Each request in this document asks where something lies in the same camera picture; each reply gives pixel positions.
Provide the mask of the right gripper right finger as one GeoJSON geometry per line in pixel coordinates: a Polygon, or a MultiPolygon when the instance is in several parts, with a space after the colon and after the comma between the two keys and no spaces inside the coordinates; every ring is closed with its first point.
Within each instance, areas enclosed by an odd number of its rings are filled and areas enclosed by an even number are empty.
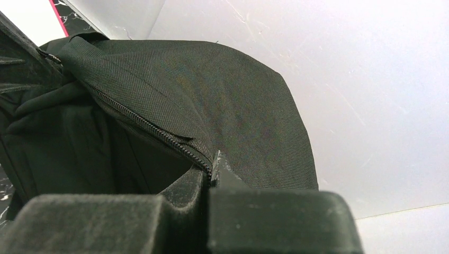
{"type": "Polygon", "coordinates": [[[363,253],[349,206],[332,192],[252,189],[217,152],[208,194],[210,253],[363,253]]]}

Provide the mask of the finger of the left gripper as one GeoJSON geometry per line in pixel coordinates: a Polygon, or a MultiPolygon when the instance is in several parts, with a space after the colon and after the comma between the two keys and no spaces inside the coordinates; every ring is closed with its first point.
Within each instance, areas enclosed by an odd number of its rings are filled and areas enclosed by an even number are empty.
{"type": "Polygon", "coordinates": [[[1,13],[1,94],[25,90],[67,93],[62,63],[1,13]]]}

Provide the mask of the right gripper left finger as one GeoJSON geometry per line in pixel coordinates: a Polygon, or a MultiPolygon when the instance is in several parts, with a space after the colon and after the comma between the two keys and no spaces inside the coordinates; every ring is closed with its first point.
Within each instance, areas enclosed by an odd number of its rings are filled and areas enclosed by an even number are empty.
{"type": "Polygon", "coordinates": [[[203,172],[157,195],[41,195],[1,237],[1,253],[200,253],[203,172]]]}

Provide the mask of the black student backpack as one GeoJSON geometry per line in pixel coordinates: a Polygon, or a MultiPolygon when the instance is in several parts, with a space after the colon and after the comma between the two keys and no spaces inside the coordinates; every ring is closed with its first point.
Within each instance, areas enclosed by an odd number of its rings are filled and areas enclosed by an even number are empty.
{"type": "Polygon", "coordinates": [[[275,70],[205,41],[110,40],[39,47],[67,93],[1,94],[1,164],[13,220],[42,194],[158,194],[224,153],[253,188],[317,189],[307,130],[275,70]]]}

